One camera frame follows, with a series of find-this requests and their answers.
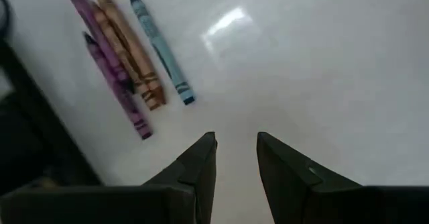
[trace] purple crayon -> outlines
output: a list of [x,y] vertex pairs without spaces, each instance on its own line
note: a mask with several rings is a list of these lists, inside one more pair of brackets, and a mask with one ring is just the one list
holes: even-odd
[[152,136],[152,131],[147,124],[146,119],[135,106],[135,103],[129,92],[119,84],[119,81],[107,63],[107,59],[101,51],[100,46],[87,33],[84,33],[84,37],[86,41],[86,47],[88,47],[91,56],[93,56],[97,66],[99,66],[100,71],[103,73],[107,84],[109,84],[122,108],[127,113],[129,120],[131,120],[131,122],[134,124],[135,130],[137,130],[142,139],[147,139],[148,137]]
[[127,71],[121,65],[115,51],[107,41],[105,35],[101,31],[99,24],[97,23],[92,7],[87,0],[71,0],[77,12],[83,18],[86,26],[88,27],[95,40],[99,43],[101,51],[104,53],[107,62],[109,63],[116,78],[121,83],[122,87],[129,89],[133,92],[133,82],[129,77]]

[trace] light blue crayon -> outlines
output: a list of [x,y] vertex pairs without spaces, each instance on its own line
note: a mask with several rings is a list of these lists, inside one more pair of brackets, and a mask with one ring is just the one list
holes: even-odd
[[152,46],[154,47],[158,57],[164,68],[166,69],[168,76],[172,79],[174,87],[176,87],[180,98],[188,105],[195,101],[194,93],[189,87],[182,72],[180,71],[176,60],[174,59],[173,53],[167,45],[166,40],[162,37],[160,31],[156,27],[154,20],[147,12],[146,6],[141,0],[130,0],[131,6],[134,9],[134,13],[140,21],[146,35],[149,37]]

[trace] brown crayon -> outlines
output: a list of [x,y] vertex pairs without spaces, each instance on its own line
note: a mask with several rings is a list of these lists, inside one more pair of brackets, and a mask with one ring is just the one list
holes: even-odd
[[119,37],[123,37],[125,47],[128,49],[130,55],[137,63],[141,74],[144,77],[144,82],[149,87],[150,91],[156,96],[156,99],[161,104],[166,104],[164,90],[160,84],[160,80],[155,73],[151,60],[146,51],[141,46],[137,36],[129,27],[127,21],[122,13],[117,9],[113,0],[97,0],[101,9],[105,12],[111,25],[115,28]]
[[149,90],[148,86],[144,83],[143,76],[140,74],[139,68],[137,67],[134,59],[125,49],[123,43],[119,39],[118,35],[115,33],[115,29],[110,24],[109,20],[105,13],[99,8],[96,3],[92,4],[94,11],[94,16],[97,23],[100,25],[101,31],[107,38],[107,41],[112,46],[112,49],[118,55],[119,60],[121,61],[124,68],[127,70],[130,75],[133,83],[135,85],[136,91],[141,94],[143,100],[146,102],[147,107],[150,110],[154,110],[161,106],[156,96]]

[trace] black cable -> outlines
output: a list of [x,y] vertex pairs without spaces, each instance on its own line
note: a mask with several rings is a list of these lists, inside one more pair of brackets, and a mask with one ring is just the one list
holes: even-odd
[[4,8],[3,19],[0,21],[0,38],[5,39],[11,26],[11,7],[8,0],[0,0],[0,2],[3,4]]

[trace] white table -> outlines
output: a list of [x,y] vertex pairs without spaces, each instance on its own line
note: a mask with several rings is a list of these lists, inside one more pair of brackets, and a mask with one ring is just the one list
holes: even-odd
[[[94,169],[141,184],[206,131],[219,142],[213,223],[270,223],[256,135],[361,184],[429,184],[429,0],[144,0],[197,100],[142,142],[86,51],[69,0],[10,0],[13,46]],[[148,46],[128,0],[117,0]]]

